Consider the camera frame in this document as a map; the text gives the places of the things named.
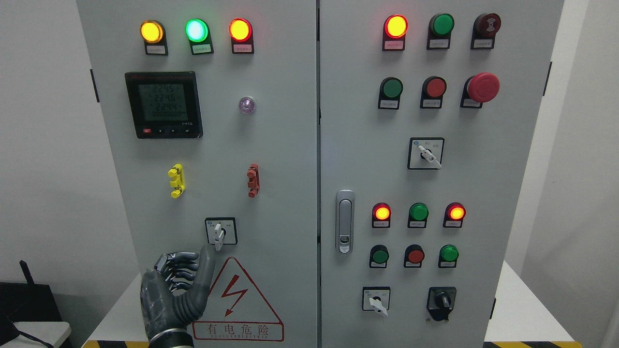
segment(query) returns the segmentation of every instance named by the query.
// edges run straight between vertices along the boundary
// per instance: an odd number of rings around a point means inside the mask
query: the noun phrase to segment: yellow indicator light
[[[409,23],[401,14],[394,14],[385,21],[385,33],[390,38],[401,38],[406,34]]]
[[[146,20],[140,26],[140,34],[147,43],[158,43],[163,38],[163,26],[156,20]]]
[[[378,220],[386,220],[389,215],[391,215],[391,212],[387,207],[380,207],[374,212],[374,216],[376,216]]]
[[[453,207],[450,211],[449,211],[449,217],[452,218],[452,220],[460,220],[461,218],[464,217],[464,208],[463,207]]]
[[[247,41],[251,36],[251,24],[243,18],[233,19],[228,29],[230,36],[236,41]]]

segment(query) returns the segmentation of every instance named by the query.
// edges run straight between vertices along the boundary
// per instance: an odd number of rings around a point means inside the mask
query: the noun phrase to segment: digital power meter
[[[138,138],[202,136],[195,72],[127,72],[124,79]]]

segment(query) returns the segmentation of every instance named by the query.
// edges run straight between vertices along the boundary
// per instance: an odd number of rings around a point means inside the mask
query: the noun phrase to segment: yellow terminal connector
[[[168,176],[171,178],[170,187],[174,188],[174,191],[170,194],[172,198],[179,198],[183,192],[185,192],[185,175],[183,173],[183,166],[180,163],[174,165],[168,171]]]

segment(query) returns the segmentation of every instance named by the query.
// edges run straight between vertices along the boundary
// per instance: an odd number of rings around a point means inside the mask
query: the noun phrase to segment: electrical hazard warning sign
[[[226,259],[192,329],[203,340],[284,340],[284,323],[236,258]]]

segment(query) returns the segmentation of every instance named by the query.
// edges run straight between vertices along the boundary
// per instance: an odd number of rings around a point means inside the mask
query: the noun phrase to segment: lcd display
[[[145,121],[187,121],[182,84],[138,85]]]

